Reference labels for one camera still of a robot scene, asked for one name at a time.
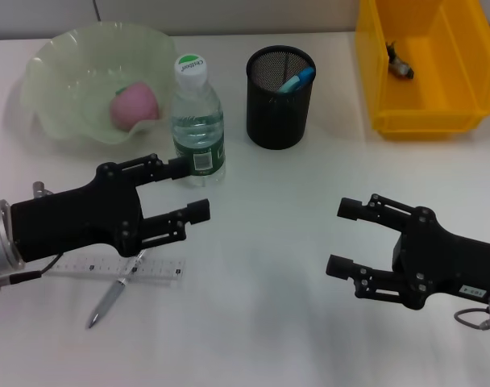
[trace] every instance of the black mesh pen holder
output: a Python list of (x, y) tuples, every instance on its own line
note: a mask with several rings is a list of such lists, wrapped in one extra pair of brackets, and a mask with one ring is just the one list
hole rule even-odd
[[(288, 93), (277, 90), (302, 70), (313, 78)], [(259, 50), (247, 63), (247, 134), (262, 148), (286, 149), (304, 135), (316, 67), (308, 54), (289, 46)]]

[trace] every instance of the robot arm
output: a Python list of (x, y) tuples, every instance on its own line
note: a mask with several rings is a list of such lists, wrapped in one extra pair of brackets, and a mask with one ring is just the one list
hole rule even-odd
[(490, 312), (490, 244), (453, 235), (438, 224), (435, 213), (372, 195), (370, 202), (342, 199), (338, 216), (362, 219), (399, 231), (392, 271), (331, 256), (326, 273), (355, 283), (355, 296), (397, 302), (420, 310), (434, 293), (448, 293), (488, 304)]
[[(32, 200), (13, 206), (0, 201), (0, 276), (20, 270), (26, 262), (96, 243), (109, 244), (121, 256), (131, 257), (146, 248), (186, 239), (186, 223), (210, 219), (209, 201), (144, 218), (136, 187), (188, 175), (185, 159), (165, 164), (152, 154), (102, 164), (94, 179), (78, 189), (47, 194), (38, 186)], [(39, 273), (1, 277), (0, 285), (29, 281)]]

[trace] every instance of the bottle cap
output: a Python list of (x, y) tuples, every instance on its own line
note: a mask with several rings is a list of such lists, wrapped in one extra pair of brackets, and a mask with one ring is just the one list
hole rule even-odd
[(197, 54), (185, 54), (175, 61), (175, 78), (184, 90), (196, 90), (207, 81), (206, 60)]

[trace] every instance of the pink object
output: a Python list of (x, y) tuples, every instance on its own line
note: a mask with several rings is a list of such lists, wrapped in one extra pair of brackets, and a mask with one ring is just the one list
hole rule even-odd
[(117, 92), (110, 102), (110, 121), (122, 131), (130, 131), (145, 119), (159, 119), (154, 92), (143, 82), (134, 83)]

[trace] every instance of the transparent ruler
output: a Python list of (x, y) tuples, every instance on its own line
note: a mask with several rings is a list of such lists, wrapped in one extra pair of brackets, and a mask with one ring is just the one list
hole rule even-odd
[[(185, 271), (185, 260), (166, 260), (147, 252), (139, 267), (124, 276), (127, 264), (134, 258), (108, 256), (104, 254), (68, 252), (51, 268), (45, 276), (62, 276), (92, 279), (131, 278), (133, 281), (168, 283), (179, 281)], [(52, 258), (31, 262), (25, 268), (35, 270), (44, 267)]]

